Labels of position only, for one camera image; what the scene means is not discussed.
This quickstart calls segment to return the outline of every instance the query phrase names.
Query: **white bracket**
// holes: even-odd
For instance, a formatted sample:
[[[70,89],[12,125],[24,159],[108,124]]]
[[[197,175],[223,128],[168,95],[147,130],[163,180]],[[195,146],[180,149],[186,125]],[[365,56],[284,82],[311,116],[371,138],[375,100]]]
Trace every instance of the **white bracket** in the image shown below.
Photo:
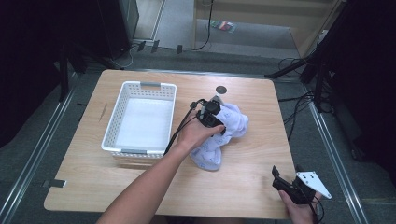
[[[320,181],[318,175],[315,172],[298,172],[297,176],[309,188],[314,189],[328,199],[332,197],[332,195],[329,193],[329,191],[327,191],[326,187],[324,187],[323,183]]]

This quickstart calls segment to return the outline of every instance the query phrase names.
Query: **white plastic basket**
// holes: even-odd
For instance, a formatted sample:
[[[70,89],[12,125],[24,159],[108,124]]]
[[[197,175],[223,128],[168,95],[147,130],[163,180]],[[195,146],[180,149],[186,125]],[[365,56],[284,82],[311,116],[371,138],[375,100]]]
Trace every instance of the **white plastic basket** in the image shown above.
[[[102,149],[116,158],[161,158],[170,139],[176,92],[174,84],[124,82]]]

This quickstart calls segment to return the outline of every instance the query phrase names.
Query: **wooden panel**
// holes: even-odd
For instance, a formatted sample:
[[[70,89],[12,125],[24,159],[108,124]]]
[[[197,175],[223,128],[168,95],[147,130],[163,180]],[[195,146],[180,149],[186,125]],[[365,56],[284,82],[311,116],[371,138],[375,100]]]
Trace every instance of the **wooden panel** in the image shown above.
[[[302,57],[328,24],[341,0],[216,0],[212,20],[290,27]],[[210,0],[195,0],[195,19],[209,17]]]
[[[222,147],[223,161],[218,171],[201,170],[190,158],[183,161],[157,214],[288,217],[272,187],[271,171],[276,165],[289,181],[295,173],[271,80],[111,70],[100,77],[56,175],[57,179],[67,180],[67,185],[50,189],[45,201],[47,209],[103,212],[143,172],[119,167],[110,153],[101,149],[121,84],[126,80],[177,85],[173,131],[190,103],[210,99],[218,85],[228,89],[223,101],[238,105],[249,117],[246,135]]]

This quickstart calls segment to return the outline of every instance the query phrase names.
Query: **black stand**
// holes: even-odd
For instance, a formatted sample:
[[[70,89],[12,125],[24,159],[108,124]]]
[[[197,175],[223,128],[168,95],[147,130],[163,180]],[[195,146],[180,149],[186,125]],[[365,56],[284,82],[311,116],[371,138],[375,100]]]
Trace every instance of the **black stand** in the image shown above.
[[[317,85],[314,94],[315,106],[318,112],[322,112],[320,108],[320,96],[322,94],[321,90],[323,87],[323,80],[326,75],[329,74],[329,62],[332,58],[332,49],[337,46],[337,39],[341,35],[340,30],[343,22],[346,20],[347,16],[350,15],[350,11],[357,1],[348,1],[344,6],[340,15],[335,20],[334,24],[330,28],[329,32],[323,38],[323,40],[318,44],[318,47],[306,58],[301,59],[297,63],[293,63],[288,67],[275,72],[271,75],[265,75],[268,78],[278,78],[286,75],[287,73],[306,65],[304,71],[301,73],[300,80],[303,83],[309,83],[315,74],[317,75]]]
[[[67,72],[67,61],[71,63],[74,70],[78,73],[85,73],[87,69],[87,65],[85,64],[84,59],[79,54],[80,52],[96,60],[107,69],[115,69],[115,66],[112,63],[109,63],[105,59],[95,55],[81,45],[74,42],[65,42],[61,46],[59,61],[59,66],[61,70],[61,96],[59,98],[59,102],[63,101],[64,97],[69,92],[69,75]]]

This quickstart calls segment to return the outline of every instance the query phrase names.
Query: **basket handle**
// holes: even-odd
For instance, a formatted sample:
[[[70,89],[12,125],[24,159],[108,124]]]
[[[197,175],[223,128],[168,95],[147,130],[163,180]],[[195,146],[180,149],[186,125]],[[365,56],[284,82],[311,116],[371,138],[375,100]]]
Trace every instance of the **basket handle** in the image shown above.
[[[140,86],[161,87],[160,82],[140,82]]]

